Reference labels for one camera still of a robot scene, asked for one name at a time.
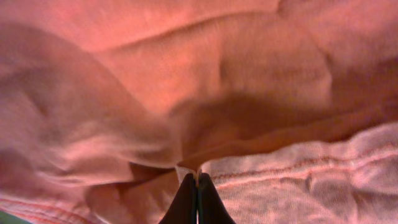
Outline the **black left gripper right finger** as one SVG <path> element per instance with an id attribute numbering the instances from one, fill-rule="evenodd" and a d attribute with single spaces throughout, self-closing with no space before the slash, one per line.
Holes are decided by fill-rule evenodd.
<path id="1" fill-rule="evenodd" d="M 235 221 L 227 212 L 209 174 L 200 174 L 197 189 L 199 224 L 235 224 Z"/>

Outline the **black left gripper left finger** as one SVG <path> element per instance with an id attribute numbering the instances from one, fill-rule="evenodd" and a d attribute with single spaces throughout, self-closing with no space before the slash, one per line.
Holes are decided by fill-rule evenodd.
<path id="1" fill-rule="evenodd" d="M 196 224 L 197 187 L 193 174 L 187 174 L 159 224 Z"/>

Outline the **orange soccer print t-shirt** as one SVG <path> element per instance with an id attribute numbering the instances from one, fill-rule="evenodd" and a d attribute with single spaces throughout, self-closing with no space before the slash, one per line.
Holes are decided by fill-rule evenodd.
<path id="1" fill-rule="evenodd" d="M 1 210 L 397 222 L 397 2 L 2 1 Z"/>

